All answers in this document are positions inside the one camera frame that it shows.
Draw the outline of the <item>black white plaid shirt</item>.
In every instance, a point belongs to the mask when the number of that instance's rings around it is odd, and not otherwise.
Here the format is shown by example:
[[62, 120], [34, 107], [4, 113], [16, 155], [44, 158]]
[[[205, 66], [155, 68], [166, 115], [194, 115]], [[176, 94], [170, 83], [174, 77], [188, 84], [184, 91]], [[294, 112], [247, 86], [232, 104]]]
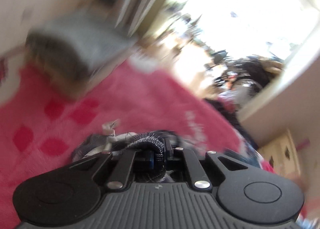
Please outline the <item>black white plaid shirt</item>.
[[150, 151], [153, 154], [153, 169], [136, 175], [141, 182], [163, 182], [164, 176], [164, 139], [171, 138], [173, 147], [187, 148], [187, 141], [173, 131], [156, 130], [145, 133], [127, 132], [116, 134], [119, 120], [102, 124], [101, 134], [89, 135], [72, 152], [72, 162], [93, 156], [103, 151], [110, 151], [120, 157], [125, 150]]

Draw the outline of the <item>cream bedside cabinet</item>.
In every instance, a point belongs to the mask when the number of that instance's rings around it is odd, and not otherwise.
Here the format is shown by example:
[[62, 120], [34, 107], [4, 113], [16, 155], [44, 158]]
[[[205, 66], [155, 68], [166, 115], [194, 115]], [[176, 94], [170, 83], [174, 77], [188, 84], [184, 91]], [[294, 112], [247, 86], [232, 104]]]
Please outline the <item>cream bedside cabinet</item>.
[[258, 152], [268, 161], [276, 174], [288, 179], [300, 176], [299, 158], [290, 130], [259, 148]]

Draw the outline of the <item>pink floral bed blanket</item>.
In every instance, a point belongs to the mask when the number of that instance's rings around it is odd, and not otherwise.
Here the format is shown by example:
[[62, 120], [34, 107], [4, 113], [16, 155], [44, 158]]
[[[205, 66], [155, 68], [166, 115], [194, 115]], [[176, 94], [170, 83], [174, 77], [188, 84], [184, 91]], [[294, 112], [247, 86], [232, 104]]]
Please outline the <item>pink floral bed blanket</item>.
[[170, 130], [200, 153], [248, 154], [244, 139], [211, 104], [163, 70], [125, 62], [73, 102], [31, 66], [20, 77], [17, 93], [1, 107], [1, 228], [19, 223], [12, 204], [15, 188], [70, 162], [72, 151], [107, 122], [119, 121], [117, 134]]

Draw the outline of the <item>black wheelchair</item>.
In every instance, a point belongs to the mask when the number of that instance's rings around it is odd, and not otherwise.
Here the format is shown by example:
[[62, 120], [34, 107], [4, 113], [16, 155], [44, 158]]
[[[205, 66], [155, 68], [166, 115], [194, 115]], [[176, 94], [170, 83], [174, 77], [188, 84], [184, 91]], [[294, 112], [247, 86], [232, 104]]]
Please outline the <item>black wheelchair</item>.
[[204, 65], [207, 74], [222, 67], [220, 74], [213, 77], [212, 88], [217, 97], [231, 111], [238, 111], [260, 93], [274, 78], [282, 73], [284, 61], [270, 54], [267, 57], [252, 54], [231, 57], [225, 50], [208, 51], [212, 63]]

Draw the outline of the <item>folded grey garment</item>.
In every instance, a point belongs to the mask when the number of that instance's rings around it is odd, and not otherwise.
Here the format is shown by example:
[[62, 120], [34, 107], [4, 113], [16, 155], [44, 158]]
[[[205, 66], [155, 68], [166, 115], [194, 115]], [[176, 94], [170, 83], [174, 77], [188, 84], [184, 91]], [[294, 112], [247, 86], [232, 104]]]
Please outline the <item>folded grey garment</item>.
[[25, 45], [40, 60], [66, 78], [83, 80], [95, 75], [137, 37], [98, 13], [75, 11], [31, 28]]

